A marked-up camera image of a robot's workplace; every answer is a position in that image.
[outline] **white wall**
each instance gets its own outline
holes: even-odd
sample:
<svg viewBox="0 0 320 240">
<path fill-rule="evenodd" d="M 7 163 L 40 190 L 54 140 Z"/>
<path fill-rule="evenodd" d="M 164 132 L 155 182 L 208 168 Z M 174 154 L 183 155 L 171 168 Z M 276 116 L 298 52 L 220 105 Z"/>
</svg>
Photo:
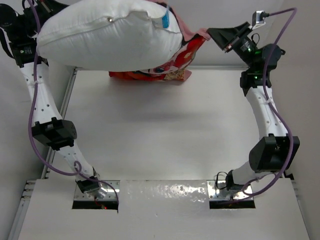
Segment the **white wall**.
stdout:
<svg viewBox="0 0 320 240">
<path fill-rule="evenodd" d="M 1 0 L 20 12 L 20 0 Z M 55 101 L 62 104 L 71 69 L 50 63 Z M 43 165 L 28 140 L 31 100 L 14 60 L 0 48 L 0 240 L 8 237 L 26 180 L 40 177 Z"/>
<path fill-rule="evenodd" d="M 299 136 L 301 146 L 291 171 L 297 182 L 301 208 L 312 240 L 320 239 L 320 111 L 319 111 L 319 0 L 285 0 L 282 9 L 297 7 L 298 13 L 279 46 L 286 50 L 272 73 L 274 97 L 281 114 Z M 288 14 L 279 16 L 268 42 L 274 41 Z"/>
</svg>

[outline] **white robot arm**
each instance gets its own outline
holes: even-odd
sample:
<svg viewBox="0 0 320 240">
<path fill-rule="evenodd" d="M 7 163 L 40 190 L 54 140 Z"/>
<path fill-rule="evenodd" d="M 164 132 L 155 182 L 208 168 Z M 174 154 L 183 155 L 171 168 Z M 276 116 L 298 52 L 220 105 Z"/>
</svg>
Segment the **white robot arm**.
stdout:
<svg viewBox="0 0 320 240">
<path fill-rule="evenodd" d="M 35 83 L 34 79 L 34 63 L 26 63 L 20 68 L 25 82 L 27 84 L 31 99 L 34 97 Z M 37 81 L 38 81 L 38 94 L 36 98 L 36 105 L 33 114 L 33 137 L 38 139 L 41 143 L 52 147 L 58 154 L 60 154 L 68 163 L 73 171 L 75 170 L 75 161 L 78 161 L 82 166 L 81 173 L 90 178 L 94 176 L 93 167 L 86 161 L 82 155 L 75 138 L 77 138 L 77 132 L 72 122 L 66 121 L 63 130 L 55 129 L 56 123 L 62 120 L 62 117 L 56 107 L 54 98 L 49 87 L 49 67 L 44 63 L 40 63 L 37 66 Z M 76 176 L 77 181 L 83 181 L 84 179 L 79 175 Z"/>
<path fill-rule="evenodd" d="M 55 0 L 36 0 L 34 7 L 39 21 L 44 23 L 50 17 L 67 7 Z M 9 39 L 9 51 L 3 30 Z M 62 119 L 49 87 L 49 67 L 39 57 L 34 81 L 34 60 L 36 39 L 30 37 L 37 33 L 37 24 L 31 7 L 23 14 L 17 14 L 6 4 L 0 4 L 0 41 L 7 55 L 16 61 L 24 76 L 31 99 L 34 98 L 35 84 L 37 95 L 32 120 L 32 136 L 45 146 L 51 147 L 68 163 L 75 174 L 78 187 L 83 193 L 99 195 L 101 185 L 94 168 L 86 161 L 77 142 L 77 131 L 71 121 Z"/>
<path fill-rule="evenodd" d="M 289 128 L 277 112 L 272 95 L 270 72 L 276 69 L 279 59 L 286 52 L 278 45 L 284 30 L 297 12 L 296 8 L 273 13 L 293 11 L 274 44 L 258 48 L 253 37 L 248 34 L 265 24 L 271 16 L 264 11 L 256 11 L 252 25 L 248 22 L 234 28 L 209 28 L 208 33 L 215 43 L 226 53 L 234 50 L 247 64 L 242 72 L 240 87 L 249 101 L 259 129 L 259 142 L 249 153 L 249 160 L 241 167 L 231 170 L 225 179 L 226 189 L 241 191 L 243 187 L 271 173 L 282 173 L 290 164 L 300 146 L 297 136 L 292 136 Z"/>
</svg>

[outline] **black bracket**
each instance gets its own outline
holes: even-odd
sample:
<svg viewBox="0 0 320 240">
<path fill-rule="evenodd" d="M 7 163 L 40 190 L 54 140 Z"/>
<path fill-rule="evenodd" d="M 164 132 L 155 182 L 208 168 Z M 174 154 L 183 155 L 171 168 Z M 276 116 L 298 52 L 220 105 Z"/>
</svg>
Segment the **black bracket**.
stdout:
<svg viewBox="0 0 320 240">
<path fill-rule="evenodd" d="M 283 167 L 289 152 L 289 137 L 265 136 L 250 151 L 249 163 L 255 173 L 278 172 Z M 300 146 L 297 136 L 293 137 L 293 152 L 288 169 Z"/>
<path fill-rule="evenodd" d="M 36 122 L 32 128 L 32 136 L 43 145 L 58 151 L 66 146 L 74 146 L 77 130 L 72 121 L 57 120 L 53 117 L 50 122 Z"/>
<path fill-rule="evenodd" d="M 98 190 L 100 188 L 99 183 L 95 181 L 98 180 L 97 177 L 91 176 L 90 179 L 92 179 L 93 181 L 83 180 L 76 182 L 77 186 L 83 194 Z"/>
<path fill-rule="evenodd" d="M 263 85 L 263 73 L 262 72 L 251 72 L 250 70 L 243 71 L 240 78 L 240 87 L 243 90 L 244 96 L 250 88 L 257 88 Z M 266 73 L 266 86 L 271 88 L 272 84 L 269 78 L 269 72 Z"/>
</svg>

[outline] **metal plate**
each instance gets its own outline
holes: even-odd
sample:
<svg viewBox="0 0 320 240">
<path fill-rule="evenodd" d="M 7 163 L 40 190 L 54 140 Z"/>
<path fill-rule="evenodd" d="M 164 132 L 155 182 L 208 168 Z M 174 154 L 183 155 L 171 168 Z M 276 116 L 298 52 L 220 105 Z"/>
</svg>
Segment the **metal plate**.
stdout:
<svg viewBox="0 0 320 240">
<path fill-rule="evenodd" d="M 112 185 L 116 191 L 116 193 L 119 196 L 120 193 L 120 181 L 118 180 L 104 180 L 104 182 Z M 110 187 L 102 184 L 101 185 L 101 189 L 105 192 L 105 197 L 99 197 L 100 201 L 115 201 L 116 198 L 116 194 L 114 192 L 114 190 L 112 190 Z M 76 186 L 75 188 L 75 192 L 74 192 L 74 201 L 94 201 L 95 198 L 94 196 L 87 194 L 87 193 L 82 193 L 79 189 L 78 186 Z"/>
<path fill-rule="evenodd" d="M 226 185 L 226 181 L 218 180 L 217 185 L 221 189 Z M 219 201 L 230 201 L 230 200 L 242 200 L 248 197 L 242 191 L 227 191 L 226 189 L 220 190 L 217 188 L 217 185 L 215 180 L 207 181 L 209 201 L 219 202 Z M 249 186 L 245 191 L 248 194 L 252 194 L 251 186 Z M 253 201 L 253 200 L 254 198 L 250 197 L 243 201 Z"/>
</svg>

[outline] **purple cable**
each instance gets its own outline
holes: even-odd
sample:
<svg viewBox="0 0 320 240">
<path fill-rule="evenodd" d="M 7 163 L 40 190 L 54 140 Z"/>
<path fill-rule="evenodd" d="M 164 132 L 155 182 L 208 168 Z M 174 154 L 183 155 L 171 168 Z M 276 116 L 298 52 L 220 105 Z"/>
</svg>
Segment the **purple cable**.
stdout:
<svg viewBox="0 0 320 240">
<path fill-rule="evenodd" d="M 269 64 L 269 61 L 270 61 L 270 58 L 277 46 L 277 43 L 279 42 L 280 38 L 282 37 L 282 35 L 284 34 L 285 30 L 287 29 L 287 27 L 289 26 L 289 24 L 291 23 L 292 19 L 295 17 L 296 13 L 297 13 L 297 8 L 296 7 L 293 7 L 293 8 L 289 8 L 289 9 L 286 9 L 286 10 L 282 10 L 282 11 L 277 11 L 277 12 L 274 12 L 274 13 L 270 13 L 269 17 L 271 16 L 275 16 L 275 15 L 279 15 L 279 14 L 283 14 L 283 13 L 287 13 L 287 12 L 293 12 L 291 14 L 291 16 L 289 17 L 289 19 L 287 20 L 287 22 L 285 23 L 285 25 L 283 26 L 283 28 L 281 29 L 278 37 L 275 39 L 272 47 L 271 47 L 271 51 L 265 61 L 265 64 L 264 64 L 264 68 L 263 68 L 263 78 L 262 78 L 262 82 L 263 82 L 263 91 L 264 91 L 264 94 L 265 94 L 265 98 L 266 100 L 269 100 L 270 97 L 268 95 L 268 92 L 267 92 L 267 86 L 266 86 L 266 83 L 267 83 L 267 70 L 268 70 L 268 64 Z M 271 102 L 268 103 L 268 105 L 270 106 L 271 110 L 274 112 L 274 114 L 279 118 L 279 120 L 283 123 L 285 129 L 287 130 L 288 132 L 288 138 L 289 138 L 289 150 L 288 150 L 288 154 L 286 156 L 286 159 L 284 161 L 284 164 L 281 168 L 281 170 L 275 174 L 275 177 L 274 179 L 267 185 L 265 186 L 263 189 L 259 190 L 259 191 L 256 191 L 256 192 L 253 192 L 253 193 L 246 193 L 245 190 L 247 189 L 247 187 L 254 181 L 257 181 L 257 180 L 260 180 L 262 178 L 264 178 L 265 176 L 263 176 L 262 178 L 255 178 L 255 179 L 252 179 L 250 181 L 248 181 L 242 188 L 242 192 L 247 195 L 248 197 L 246 198 L 243 198 L 241 200 L 234 200 L 234 201 L 228 201 L 228 202 L 223 202 L 223 204 L 234 204 L 234 203 L 237 203 L 237 202 L 241 202 L 241 201 L 244 201 L 246 199 L 249 199 L 251 197 L 254 197 L 254 196 L 258 196 L 260 194 L 263 194 L 265 191 L 267 191 L 269 188 L 271 188 L 275 183 L 276 181 L 281 177 L 281 175 L 285 172 L 289 162 L 290 162 L 290 159 L 291 159 L 291 156 L 292 156 L 292 153 L 293 153 L 293 149 L 294 149 L 294 137 L 293 137 L 293 134 L 292 134 L 292 131 L 290 129 L 290 127 L 288 126 L 288 124 L 285 122 L 285 120 L 280 116 L 280 114 L 277 112 L 277 110 L 275 109 L 275 107 L 273 106 L 273 104 Z"/>
<path fill-rule="evenodd" d="M 32 12 L 33 12 L 33 15 L 34 15 L 34 18 L 35 18 L 37 32 L 40 33 L 41 24 L 40 24 L 40 20 L 39 20 L 39 16 L 38 16 L 37 10 L 36 10 L 35 6 L 33 5 L 32 0 L 27 0 L 27 1 L 28 1 L 29 5 L 31 6 L 31 9 L 32 9 Z M 81 173 L 82 166 L 81 166 L 79 161 L 74 161 L 74 169 L 76 170 L 76 172 L 74 172 L 74 173 L 64 172 L 64 171 L 61 171 L 61 170 L 53 167 L 48 162 L 46 162 L 46 160 L 43 159 L 43 157 L 41 156 L 40 152 L 38 151 L 36 143 L 35 143 L 35 140 L 34 140 L 34 138 L 32 136 L 32 121 L 33 121 L 33 116 L 34 116 L 35 106 L 36 106 L 36 101 L 37 101 L 37 96 L 38 96 L 37 63 L 38 63 L 38 54 L 35 53 L 34 64 L 33 64 L 33 80 L 34 80 L 35 84 L 34 84 L 34 94 L 33 94 L 33 99 L 32 99 L 32 104 L 31 104 L 31 110 L 30 110 L 30 115 L 29 115 L 29 120 L 28 120 L 28 135 L 29 135 L 31 146 L 32 146 L 36 156 L 43 162 L 44 165 L 46 165 L 49 169 L 51 169 L 52 171 L 54 171 L 54 172 L 56 172 L 58 174 L 65 175 L 65 176 L 76 176 L 76 175 L 79 175 L 82 178 L 84 178 L 86 180 L 89 180 L 91 182 L 102 183 L 102 184 L 107 185 L 108 187 L 110 187 L 114 191 L 115 196 L 116 196 L 116 201 L 117 201 L 117 203 L 119 205 L 119 196 L 118 196 L 115 188 L 111 184 L 109 184 L 109 183 L 107 183 L 105 181 L 91 179 L 91 178 L 88 178 L 85 175 L 83 175 Z"/>
</svg>

